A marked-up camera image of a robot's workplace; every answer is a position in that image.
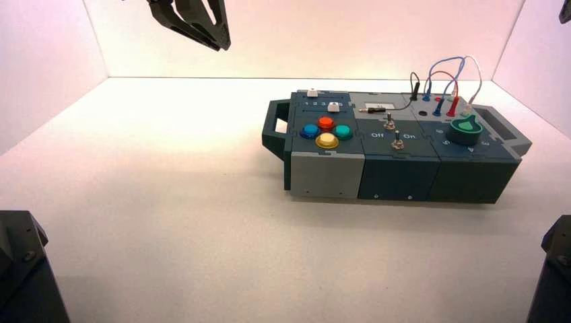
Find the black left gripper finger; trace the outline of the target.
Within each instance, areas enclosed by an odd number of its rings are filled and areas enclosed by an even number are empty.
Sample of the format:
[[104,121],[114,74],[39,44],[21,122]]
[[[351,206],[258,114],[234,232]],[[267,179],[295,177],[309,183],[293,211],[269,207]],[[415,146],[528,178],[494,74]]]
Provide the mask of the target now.
[[231,45],[224,1],[176,0],[175,8],[183,20],[184,32],[213,50],[228,50]]
[[152,16],[160,25],[214,51],[220,50],[219,46],[213,40],[210,40],[206,33],[198,31],[175,13],[172,6],[173,1],[149,0],[148,3]]

